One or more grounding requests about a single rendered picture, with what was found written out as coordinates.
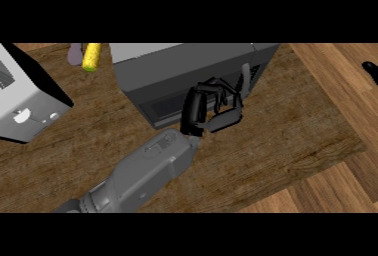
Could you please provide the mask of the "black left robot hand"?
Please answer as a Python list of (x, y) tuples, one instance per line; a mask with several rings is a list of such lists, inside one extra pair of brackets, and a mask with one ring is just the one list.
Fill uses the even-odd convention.
[[(180, 132), (185, 135), (201, 137), (204, 130), (216, 133), (241, 122), (242, 86), (244, 78), (239, 78), (236, 86), (232, 86), (221, 78), (211, 78), (189, 89), (180, 120)], [(213, 95), (216, 99), (214, 116), (210, 121), (205, 121), (208, 95)]]

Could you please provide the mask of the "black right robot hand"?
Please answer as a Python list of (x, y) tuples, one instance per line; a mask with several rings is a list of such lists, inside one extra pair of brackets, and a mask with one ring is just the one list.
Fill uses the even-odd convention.
[(369, 73), (372, 80), (378, 84), (378, 66), (371, 61), (365, 61), (362, 63), (362, 67), (365, 71)]

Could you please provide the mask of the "dark grey microwave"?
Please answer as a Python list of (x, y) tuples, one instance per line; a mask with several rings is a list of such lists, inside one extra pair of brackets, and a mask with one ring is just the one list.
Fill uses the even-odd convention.
[(236, 86), (250, 63), (250, 92), (264, 72), (276, 43), (112, 43), (118, 87), (151, 126), (180, 121), (186, 93), (210, 78)]

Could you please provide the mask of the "yellow corn cob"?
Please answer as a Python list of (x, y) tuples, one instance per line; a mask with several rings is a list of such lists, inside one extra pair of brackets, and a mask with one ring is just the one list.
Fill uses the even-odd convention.
[(89, 43), (83, 57), (83, 69), (93, 72), (97, 69), (99, 57), (100, 57), (100, 43)]

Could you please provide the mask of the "purple eggplant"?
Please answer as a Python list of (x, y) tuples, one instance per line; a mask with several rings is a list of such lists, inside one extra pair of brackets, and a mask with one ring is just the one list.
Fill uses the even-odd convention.
[(72, 43), (68, 50), (68, 63), (78, 66), (83, 63), (83, 47), (80, 43)]

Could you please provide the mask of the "pale grey toaster appliance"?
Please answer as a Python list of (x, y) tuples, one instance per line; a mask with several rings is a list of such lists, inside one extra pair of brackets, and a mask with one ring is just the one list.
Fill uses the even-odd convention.
[(27, 144), (72, 106), (38, 62), (0, 43), (0, 140)]

